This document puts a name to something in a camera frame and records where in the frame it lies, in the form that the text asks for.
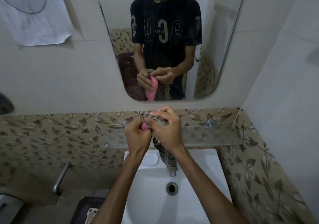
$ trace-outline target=striped cloth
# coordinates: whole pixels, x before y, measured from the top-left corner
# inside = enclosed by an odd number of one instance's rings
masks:
[[[168,122],[165,121],[164,119],[162,119],[161,117],[158,116],[154,116],[154,115],[150,115],[148,113],[142,113],[140,115],[140,117],[142,119],[144,119],[145,117],[147,118],[151,118],[153,120],[155,120],[158,125],[165,127],[168,125]],[[154,138],[153,138],[153,143],[154,143],[154,147],[159,151],[160,153],[160,158],[162,159],[162,161],[166,164],[168,170],[171,173],[171,176],[176,176],[176,171],[177,169],[177,163],[176,163],[176,159],[174,158],[174,156],[167,151],[161,144],[161,142],[157,139],[157,136],[154,134]]]
[[[147,69],[147,73],[150,74],[154,72],[154,69]],[[171,100],[171,96],[169,94],[169,85],[164,85],[161,82],[158,82],[159,86],[156,91],[155,100]]]

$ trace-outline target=pink object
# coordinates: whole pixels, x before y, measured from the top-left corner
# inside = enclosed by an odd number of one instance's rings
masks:
[[[143,123],[140,125],[139,128],[140,128],[141,131],[146,130],[146,129],[147,129],[147,124],[146,124],[146,122],[143,122]]]
[[[149,101],[155,99],[156,91],[157,91],[157,88],[159,87],[159,83],[155,77],[151,76],[151,81],[153,83],[154,90],[149,91],[148,89],[145,89],[145,94]]]

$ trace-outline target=t-shirt sleeve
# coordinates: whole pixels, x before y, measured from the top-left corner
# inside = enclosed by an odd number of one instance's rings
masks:
[[[142,17],[142,7],[143,6],[140,3],[138,3],[138,0],[135,0],[131,4],[131,29],[133,43],[144,43],[144,21]]]
[[[202,43],[202,17],[197,1],[193,0],[188,21],[185,46],[197,46]]]

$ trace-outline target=sink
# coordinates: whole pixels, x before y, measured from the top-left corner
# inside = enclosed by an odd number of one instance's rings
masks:
[[[227,199],[232,201],[217,151],[192,149],[189,153]],[[177,176],[171,177],[159,152],[147,151],[133,180],[122,224],[209,224],[192,186],[181,167],[177,167]],[[171,182],[177,187],[168,186]]]

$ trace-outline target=white paper on wall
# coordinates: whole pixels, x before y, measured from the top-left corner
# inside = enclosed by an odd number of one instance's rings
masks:
[[[24,46],[60,44],[73,31],[63,0],[0,0],[0,16]]]

